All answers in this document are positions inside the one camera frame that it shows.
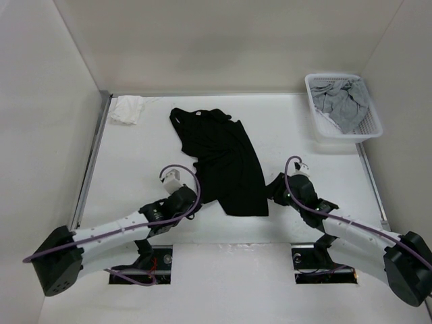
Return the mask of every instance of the gray cloth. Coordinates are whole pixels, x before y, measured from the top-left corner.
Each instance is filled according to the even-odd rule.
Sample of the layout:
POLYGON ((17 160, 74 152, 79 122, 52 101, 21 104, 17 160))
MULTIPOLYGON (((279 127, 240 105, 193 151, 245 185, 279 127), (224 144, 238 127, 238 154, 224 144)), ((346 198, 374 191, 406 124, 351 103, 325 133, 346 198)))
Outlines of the gray cloth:
POLYGON ((369 94, 362 79, 309 83, 313 103, 346 134, 353 131, 367 114, 369 94))

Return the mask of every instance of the laundry basket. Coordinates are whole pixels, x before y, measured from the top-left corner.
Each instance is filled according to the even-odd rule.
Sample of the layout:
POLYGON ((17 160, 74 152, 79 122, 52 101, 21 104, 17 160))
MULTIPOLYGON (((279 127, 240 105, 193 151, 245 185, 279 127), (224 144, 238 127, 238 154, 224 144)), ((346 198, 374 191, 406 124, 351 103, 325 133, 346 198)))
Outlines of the laundry basket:
POLYGON ((315 136, 320 143, 360 143, 368 138, 380 137, 383 134, 381 122, 379 121, 375 106, 370 99, 366 117, 355 130, 347 134, 342 133, 334 121, 329 117, 325 117, 325 115, 315 107, 312 100, 311 88, 309 86, 312 80, 335 82, 337 80, 349 79, 360 79, 360 77, 353 74, 309 74, 304 79, 308 91, 310 114, 312 115, 315 136))

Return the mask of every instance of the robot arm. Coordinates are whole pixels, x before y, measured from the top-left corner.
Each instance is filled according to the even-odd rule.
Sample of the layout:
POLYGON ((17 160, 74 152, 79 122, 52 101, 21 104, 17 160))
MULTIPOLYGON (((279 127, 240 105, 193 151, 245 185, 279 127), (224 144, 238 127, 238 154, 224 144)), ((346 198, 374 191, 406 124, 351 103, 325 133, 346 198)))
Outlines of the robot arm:
POLYGON ((267 186, 267 198, 295 208, 307 225, 323 232, 315 252, 326 264, 349 265, 368 273, 411 306, 419 306, 432 292, 432 253, 418 234, 388 232, 344 214, 336 204, 317 196, 305 164, 296 163, 296 172, 288 177, 289 190, 285 176, 279 174, 267 186))
POLYGON ((54 229, 30 257, 45 296, 60 294, 94 271, 140 269, 145 265, 153 255, 147 238, 176 226, 181 220, 175 220, 178 215, 188 211, 189 215, 195 214, 201 208, 195 192, 179 180, 178 171, 172 170, 162 180, 170 193, 168 198, 147 204, 117 221, 74 232, 66 226, 54 229))

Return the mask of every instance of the wire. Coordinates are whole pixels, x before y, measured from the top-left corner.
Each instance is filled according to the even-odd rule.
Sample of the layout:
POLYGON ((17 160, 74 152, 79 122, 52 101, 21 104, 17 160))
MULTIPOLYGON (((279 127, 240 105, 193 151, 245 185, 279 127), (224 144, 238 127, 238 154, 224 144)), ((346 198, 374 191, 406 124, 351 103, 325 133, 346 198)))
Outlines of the wire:
POLYGON ((150 270, 148 270, 149 273, 152 273, 155 270, 155 262, 152 261, 153 266, 150 268, 150 270))
POLYGON ((317 273, 318 270, 319 270, 319 269, 314 270, 314 271, 310 271, 310 272, 303 272, 303 271, 300 271, 300 270, 297 270, 297 271, 298 271, 300 274, 302 274, 302 275, 310 275, 310 274, 312 274, 312 273, 317 273))
POLYGON ((154 275, 152 275, 151 273, 149 273, 148 271, 145 271, 145 270, 134 269, 134 271, 141 271, 144 274, 148 275, 151 278, 151 283, 142 283, 142 282, 136 281, 135 279, 132 279, 131 277, 128 277, 127 275, 124 275, 121 272, 115 271, 115 270, 112 270, 112 269, 105 269, 104 271, 106 271, 106 272, 108 272, 108 273, 110 273, 110 274, 112 274, 114 276, 117 276, 119 278, 122 278, 122 279, 124 279, 124 280, 126 280, 126 281, 128 281, 128 282, 130 282, 132 284, 143 286, 143 287, 150 287, 150 286, 153 286, 156 283, 156 277, 154 275))
POLYGON ((333 270, 326 270, 326 271, 320 271, 320 272, 306 272, 303 273, 305 275, 333 275, 336 271, 341 270, 341 269, 345 269, 346 265, 341 265, 333 270))
MULTIPOLYGON (((93 236, 92 238, 85 238, 83 240, 79 240, 79 241, 76 241, 76 242, 70 242, 70 243, 67 243, 67 244, 56 246, 55 248, 49 248, 47 250, 44 250, 44 251, 41 251, 41 252, 38 252, 38 253, 34 253, 34 254, 30 255, 30 256, 27 256, 22 262, 23 263, 30 263, 34 259, 37 259, 37 258, 40 258, 40 257, 44 257, 45 255, 48 255, 48 254, 51 254, 51 253, 54 253, 54 252, 65 250, 66 248, 71 248, 71 247, 74 247, 74 246, 77 246, 77 245, 82 245, 82 244, 90 243, 90 242, 93 242, 93 241, 96 241, 96 240, 100 240, 102 238, 108 238, 109 236, 116 235, 116 234, 122 233, 122 232, 132 231, 132 230, 135 230, 136 228, 140 228, 140 227, 144 227, 144 226, 165 225, 165 224, 169 224, 169 223, 174 223, 176 221, 179 221, 179 220, 185 218, 186 216, 191 215, 194 212, 195 208, 200 203, 200 198, 201 198, 201 186, 200 186, 200 182, 199 182, 198 178, 196 177, 196 175, 190 169, 188 169, 187 167, 184 167, 183 165, 180 165, 180 164, 170 164, 170 165, 167 165, 166 167, 164 167, 161 170, 161 173, 159 174, 159 178, 160 179, 162 178, 163 172, 166 169, 170 168, 170 167, 179 167, 180 169, 186 170, 194 178, 194 180, 195 180, 195 184, 196 184, 196 200, 195 200, 194 204, 185 213, 183 213, 183 214, 181 214, 181 215, 179 215, 177 217, 174 217, 172 219, 167 219, 165 221, 154 221, 154 222, 149 222, 149 223, 139 223, 139 224, 136 224, 136 225, 131 225, 131 226, 125 227, 123 229, 116 229, 116 230, 111 231, 111 232, 107 232, 107 233, 104 233, 104 234, 96 235, 96 236, 93 236)), ((139 281, 136 281, 136 280, 133 280, 133 279, 131 279, 129 277, 126 277, 125 275, 122 275, 120 272, 115 271, 115 270, 105 269, 105 271, 109 272, 112 275, 116 275, 116 276, 118 276, 118 277, 120 277, 122 279, 128 280, 128 281, 132 282, 133 284, 140 285, 140 286, 152 286, 152 285, 154 285, 156 283, 156 277, 154 275, 152 275, 151 273, 148 273, 147 271, 144 271, 144 272, 148 276, 150 276, 152 278, 152 283, 140 283, 139 281)))
POLYGON ((283 179, 285 180, 285 186, 286 189, 288 190, 288 192, 290 193, 290 197, 291 199, 301 208, 303 208, 305 211, 309 211, 311 213, 317 214, 317 215, 321 215, 324 217, 328 217, 328 218, 332 218, 332 219, 337 219, 338 221, 343 221, 344 223, 349 223, 350 225, 353 225, 355 227, 358 227, 364 231, 368 231, 374 234, 377 234, 378 236, 382 236, 383 238, 388 239, 389 241, 392 241, 394 244, 397 244, 398 246, 400 246, 401 248, 403 248, 405 251, 409 252, 413 257, 415 257, 417 260, 419 260, 422 264, 424 264, 426 266, 426 268, 428 268, 430 271, 432 271, 432 265, 427 262, 425 260, 425 258, 423 258, 419 253, 417 253, 416 251, 414 251, 413 249, 411 249, 409 246, 407 246, 406 244, 402 243, 401 241, 398 241, 397 239, 391 237, 390 235, 383 233, 381 231, 379 231, 378 229, 369 227, 369 226, 365 226, 363 224, 357 223, 355 221, 351 221, 349 219, 345 219, 343 217, 340 216, 336 216, 336 215, 332 215, 329 213, 324 213, 323 211, 316 211, 314 209, 311 209, 307 206, 304 206, 293 194, 290 188, 290 185, 288 184, 288 166, 290 165, 290 162, 293 159, 297 159, 299 160, 300 163, 302 163, 302 158, 298 157, 297 155, 293 155, 292 157, 290 157, 285 164, 285 173, 283 175, 283 179))
POLYGON ((153 267, 151 268, 151 270, 149 272, 156 272, 156 265, 157 265, 157 259, 153 258, 153 267))

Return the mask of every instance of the red wire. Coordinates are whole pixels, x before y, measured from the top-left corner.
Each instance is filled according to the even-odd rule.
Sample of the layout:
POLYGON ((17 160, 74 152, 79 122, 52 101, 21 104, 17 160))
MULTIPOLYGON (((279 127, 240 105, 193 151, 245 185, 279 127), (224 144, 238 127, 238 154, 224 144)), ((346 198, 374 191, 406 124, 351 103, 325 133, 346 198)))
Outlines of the red wire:
POLYGON ((154 268, 154 269, 153 269, 153 273, 156 272, 156 264, 157 264, 157 259, 154 258, 154 259, 153 259, 153 268, 154 268))

